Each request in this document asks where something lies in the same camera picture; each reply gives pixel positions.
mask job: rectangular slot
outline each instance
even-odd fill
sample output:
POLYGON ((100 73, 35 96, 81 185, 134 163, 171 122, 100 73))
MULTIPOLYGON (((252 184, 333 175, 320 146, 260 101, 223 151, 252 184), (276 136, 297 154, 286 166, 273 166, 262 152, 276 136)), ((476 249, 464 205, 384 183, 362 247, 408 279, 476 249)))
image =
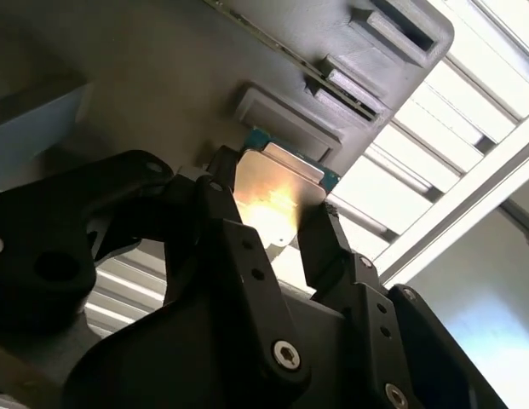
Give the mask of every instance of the rectangular slot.
POLYGON ((321 102, 322 104, 329 107, 333 112, 335 112, 340 118, 343 118, 350 123, 353 122, 362 122, 363 124, 371 124, 377 118, 377 113, 371 107, 368 107, 364 102, 357 100, 347 91, 342 89, 342 93, 346 98, 353 101, 361 109, 353 109, 346 103, 337 98, 335 95, 329 93, 326 89, 313 86, 308 83, 308 89, 312 93, 313 97, 321 102))
POLYGON ((344 94, 347 94, 352 101, 356 101, 361 108, 372 116, 369 119, 370 116, 363 115, 364 119, 380 123, 381 118, 388 116, 390 110, 372 93, 368 92, 365 87, 354 80, 353 74, 350 74, 349 70, 336 59, 328 56, 323 61, 321 69, 327 80, 342 89, 344 94))
POLYGON ((371 0, 374 5, 384 13, 395 28, 405 35, 422 51, 429 51, 434 46, 434 40, 429 37, 423 30, 411 22, 405 15, 403 15, 393 4, 387 0, 371 0))
POLYGON ((245 92, 235 117, 251 128, 265 130, 315 161, 341 146, 324 126, 255 85, 245 92))

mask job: gray plastic housing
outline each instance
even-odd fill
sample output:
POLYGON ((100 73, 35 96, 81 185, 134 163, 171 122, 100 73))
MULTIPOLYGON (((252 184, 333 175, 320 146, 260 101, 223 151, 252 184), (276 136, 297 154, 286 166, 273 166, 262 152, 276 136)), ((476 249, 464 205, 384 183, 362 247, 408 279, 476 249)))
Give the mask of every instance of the gray plastic housing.
POLYGON ((254 81, 239 103, 238 120, 268 130, 339 175, 355 163, 453 41, 451 23, 425 0, 224 4, 372 113, 371 118, 361 115, 307 77, 290 84, 254 81))

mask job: fluorescent light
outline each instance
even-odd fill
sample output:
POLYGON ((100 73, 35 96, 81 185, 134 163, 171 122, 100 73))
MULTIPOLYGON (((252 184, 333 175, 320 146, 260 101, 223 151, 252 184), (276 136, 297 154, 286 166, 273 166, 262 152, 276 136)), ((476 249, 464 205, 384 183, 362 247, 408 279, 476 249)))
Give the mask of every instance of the fluorescent light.
POLYGON ((369 229, 374 230, 375 232, 384 233, 387 231, 387 228, 382 224, 376 222, 371 217, 368 217, 362 211, 355 209, 345 200, 341 200, 334 193, 331 193, 327 196, 326 201, 335 205, 339 210, 345 210, 349 214, 349 219, 357 222, 358 224, 367 226, 369 229))
POLYGON ((529 49, 528 0, 479 0, 485 4, 529 49))
POLYGON ((376 259, 389 246, 389 243, 384 239, 377 237, 342 215, 340 215, 340 224, 348 239, 349 246, 371 260, 376 259))
POLYGON ((302 265, 300 251, 291 246, 286 246, 279 256, 272 261, 272 268, 275 276, 285 283, 314 294, 315 290, 306 285, 306 276, 302 265))
POLYGON ((138 285, 141 288, 153 291, 154 293, 165 294, 165 276, 163 279, 158 279, 138 268, 134 268, 113 258, 101 264, 100 270, 106 271, 111 276, 119 277, 126 282, 138 285))
POLYGON ((502 141, 514 129, 513 120, 444 62, 437 64, 425 83, 494 141, 502 141))
POLYGON ((116 275, 107 273, 101 269, 97 269, 97 273, 101 275, 102 277, 105 277, 106 279, 109 279, 110 281, 113 281, 115 283, 118 283, 120 285, 123 285, 131 290, 140 292, 141 294, 150 297, 156 301, 162 302, 164 300, 164 294, 159 294, 156 291, 149 290, 148 288, 145 288, 141 285, 137 285, 135 283, 132 283, 131 281, 128 281, 126 279, 122 279, 116 275))
POLYGON ((468 172, 481 161, 482 154, 436 119, 425 106, 408 100, 395 119, 448 162, 468 172))
POLYGON ((102 338, 108 337, 109 335, 112 334, 112 331, 104 330, 103 328, 100 328, 99 326, 96 326, 96 325, 88 324, 88 327, 90 330, 92 330, 93 332, 95 332, 97 335, 99 335, 102 338))
POLYGON ((510 27, 507 27, 482 0, 449 2, 448 7, 529 81, 529 49, 520 44, 510 27))
POLYGON ((396 233, 404 232, 431 205, 365 157, 355 162, 333 193, 396 233))
POLYGON ((120 256, 120 258, 121 260, 126 259, 132 263, 144 266, 145 268, 150 268, 154 273, 157 273, 157 275, 162 274, 164 277, 166 275, 164 260, 145 253, 144 251, 138 249, 128 251, 120 256))
POLYGON ((482 132, 433 91, 426 83, 421 84, 410 97, 455 135, 476 145, 482 139, 482 132))
POLYGON ((370 145, 365 150, 365 156, 420 194, 426 193, 431 188, 421 176, 376 145, 370 145))
POLYGON ((374 144, 395 156, 441 192, 447 192, 459 181, 459 175, 453 170, 391 125, 383 129, 374 144))
POLYGON ((124 317, 128 317, 132 320, 140 320, 147 312, 133 307, 125 302, 121 302, 115 298, 104 296, 99 292, 92 291, 88 297, 88 302, 97 305, 98 307, 105 308, 109 311, 113 311, 117 314, 121 314, 124 317))
POLYGON ((121 321, 121 322, 123 322, 125 324, 128 324, 128 325, 129 324, 133 324, 135 322, 135 320, 132 320, 131 318, 124 317, 121 314, 117 314, 117 313, 115 313, 113 311, 109 311, 108 309, 105 309, 103 307, 99 307, 97 305, 94 305, 91 302, 87 302, 86 303, 86 309, 95 311, 96 313, 99 313, 99 314, 103 314, 103 315, 105 315, 108 318, 111 318, 111 319, 117 320, 117 321, 121 321))
MULTIPOLYGON (((503 9, 515 9, 512 2, 502 3, 508 3, 503 9)), ((459 18, 449 7, 450 2, 434 0, 433 4, 455 28, 455 41, 449 56, 483 88, 503 101, 517 118, 529 115, 529 83, 497 53, 492 43, 487 43, 474 31, 470 21, 459 18)))
POLYGON ((396 274, 388 285, 411 279, 525 183, 529 179, 529 159, 509 162, 524 149, 529 157, 529 118, 374 261, 380 274, 396 274), (444 224, 441 231, 432 232, 439 223, 444 224), (394 266, 409 251, 414 254, 394 266))

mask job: ceiling light panel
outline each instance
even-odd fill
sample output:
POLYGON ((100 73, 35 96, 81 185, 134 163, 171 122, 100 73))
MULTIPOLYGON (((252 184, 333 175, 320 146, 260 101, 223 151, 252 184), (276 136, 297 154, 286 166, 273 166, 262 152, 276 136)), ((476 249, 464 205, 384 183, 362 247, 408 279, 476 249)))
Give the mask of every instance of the ceiling light panel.
MULTIPOLYGON (((497 207, 502 200, 506 199, 517 187, 529 179, 529 160, 527 160, 527 155, 529 155, 529 118, 521 123, 503 143, 490 151, 448 194, 376 259, 375 264, 378 272, 380 274, 386 273, 386 275, 395 274, 399 269, 403 268, 403 266, 395 263, 400 264, 399 260, 406 253, 414 255, 413 260, 420 260, 420 257, 429 251, 432 246, 436 248, 434 243, 447 242, 451 239, 454 229, 451 222, 445 223, 446 218, 446 220, 450 219, 451 221, 456 216, 463 217, 464 214, 472 212, 475 219, 470 222, 472 224, 465 225, 466 228, 464 228, 463 233, 469 227, 474 226, 489 210, 497 207), (510 178, 510 175, 518 172, 523 174, 523 177, 520 177, 521 179, 516 181, 510 178), (502 187, 507 185, 507 180, 512 181, 513 184, 509 185, 509 187, 502 187), (502 196, 491 200, 492 193, 495 191, 499 192, 501 189, 503 190, 502 196), (485 210, 477 210, 480 204, 484 203, 488 203, 486 205, 487 208, 485 210), (443 223, 443 227, 438 229, 437 227, 441 223, 443 223)), ((435 253, 430 251, 433 254, 430 259, 440 254, 451 242, 446 243, 445 247, 441 247, 435 253)), ((427 256, 421 260, 423 259, 426 262, 430 261, 427 256)), ((416 264, 418 268, 411 269, 411 274, 415 275, 424 267, 421 263, 416 264)))
POLYGON ((431 3, 455 28, 455 40, 448 53, 450 58, 502 101, 502 105, 517 118, 529 115, 529 83, 497 53, 493 44, 489 44, 471 28, 470 20, 461 19, 450 9, 450 2, 433 0, 431 3))
POLYGON ((95 332, 100 337, 105 338, 112 334, 112 331, 106 330, 105 328, 101 328, 99 323, 97 322, 95 323, 96 325, 88 323, 88 328, 92 330, 93 332, 95 332))
POLYGON ((431 188, 420 175, 376 145, 370 145, 365 150, 365 156, 420 194, 425 194, 431 188))
POLYGON ((506 26, 501 18, 487 7, 484 0, 450 2, 448 7, 529 81, 529 48, 523 44, 511 27, 506 26))
POLYGON ((455 171, 392 125, 383 129, 374 140, 374 145, 393 155, 443 193, 459 181, 459 175, 455 171))
POLYGON ((152 256, 144 251, 135 249, 118 256, 117 260, 123 264, 129 264, 131 267, 142 267, 145 270, 152 271, 153 275, 157 277, 166 275, 164 260, 152 256))
POLYGON ((88 302, 98 307, 113 311, 130 320, 140 320, 148 313, 142 309, 133 307, 125 302, 121 302, 113 297, 105 296, 99 292, 92 291, 88 297, 88 302))
POLYGON ((410 99, 425 107, 437 121, 471 145, 476 145, 482 139, 483 133, 427 84, 421 84, 410 99))
POLYGON ((404 232, 430 202, 368 158, 360 158, 334 194, 396 233, 404 232))
POLYGON ((331 205, 336 206, 337 209, 341 211, 343 215, 348 215, 348 219, 356 222, 360 226, 366 226, 368 230, 376 232, 377 234, 382 234, 387 232, 387 228, 382 224, 376 222, 371 217, 368 217, 362 211, 355 209, 345 200, 341 200, 334 193, 331 193, 327 196, 326 201, 331 205))
POLYGON ((529 0, 479 0, 529 49, 529 0))
POLYGON ((482 159, 475 147, 459 138, 435 118, 424 105, 408 100, 395 121, 458 169, 468 172, 482 159))
POLYGON ((135 322, 131 318, 124 317, 121 314, 100 307, 99 305, 94 305, 91 302, 86 303, 85 312, 89 320, 98 322, 114 330, 120 330, 135 322))
POLYGON ((118 294, 130 301, 136 302, 147 311, 162 307, 164 294, 151 291, 148 288, 134 284, 114 274, 97 269, 96 288, 102 289, 107 294, 118 294))
POLYGON ((514 129, 513 119, 445 62, 438 63, 425 83, 494 141, 501 141, 514 129))
POLYGON ((163 279, 159 279, 113 258, 101 264, 100 269, 134 285, 148 289, 153 293, 165 294, 165 276, 163 279))
POLYGON ((358 224, 351 222, 347 217, 340 215, 340 224, 348 239, 349 246, 371 260, 376 259, 376 257, 389 247, 387 241, 370 233, 358 224))

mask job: gray machine panel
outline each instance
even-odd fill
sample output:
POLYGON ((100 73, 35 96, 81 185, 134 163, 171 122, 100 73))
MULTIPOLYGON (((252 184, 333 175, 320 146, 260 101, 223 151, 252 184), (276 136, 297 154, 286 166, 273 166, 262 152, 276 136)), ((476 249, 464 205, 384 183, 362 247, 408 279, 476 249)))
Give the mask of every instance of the gray machine panel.
POLYGON ((285 47, 283 54, 287 57, 299 57, 361 106, 370 108, 372 118, 365 118, 328 89, 308 81, 303 93, 259 83, 266 97, 258 100, 261 104, 243 107, 247 116, 258 117, 254 125, 292 142, 292 128, 285 126, 292 121, 285 122, 279 110, 269 109, 275 104, 291 106, 288 118, 303 116, 324 130, 322 136, 329 133, 341 142, 323 154, 322 149, 308 148, 315 141, 310 134, 297 137, 294 147, 304 153, 315 151, 313 159, 341 175, 444 57, 453 41, 451 23, 424 0, 227 0, 226 7, 256 28, 255 37, 276 41, 285 47), (263 112, 262 100, 270 98, 275 100, 267 104, 268 112, 263 112), (268 126, 262 125, 266 113, 268 126))

